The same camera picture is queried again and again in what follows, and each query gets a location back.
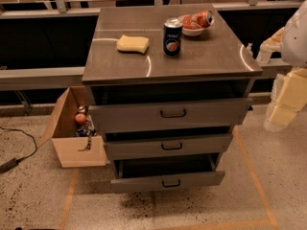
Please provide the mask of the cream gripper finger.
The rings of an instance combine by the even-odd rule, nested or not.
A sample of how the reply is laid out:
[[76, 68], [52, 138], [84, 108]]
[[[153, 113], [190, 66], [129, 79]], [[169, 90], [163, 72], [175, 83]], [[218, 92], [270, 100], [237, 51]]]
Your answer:
[[283, 33], [284, 28], [281, 28], [271, 37], [262, 42], [256, 58], [259, 63], [268, 63], [273, 53], [281, 52], [281, 38]]
[[264, 129], [270, 132], [277, 132], [284, 129], [297, 114], [292, 108], [277, 103], [277, 98], [283, 87], [284, 78], [284, 75], [278, 74], [273, 82], [271, 102], [268, 104], [266, 119], [264, 121]]

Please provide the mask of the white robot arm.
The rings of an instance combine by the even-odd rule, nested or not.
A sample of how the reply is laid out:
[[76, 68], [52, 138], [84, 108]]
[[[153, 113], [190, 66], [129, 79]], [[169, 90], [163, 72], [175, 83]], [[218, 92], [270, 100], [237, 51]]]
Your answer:
[[274, 52], [279, 52], [293, 70], [286, 76], [278, 74], [273, 82], [264, 123], [271, 132], [287, 127], [307, 104], [307, 1], [283, 28], [261, 44], [256, 60], [268, 63]]

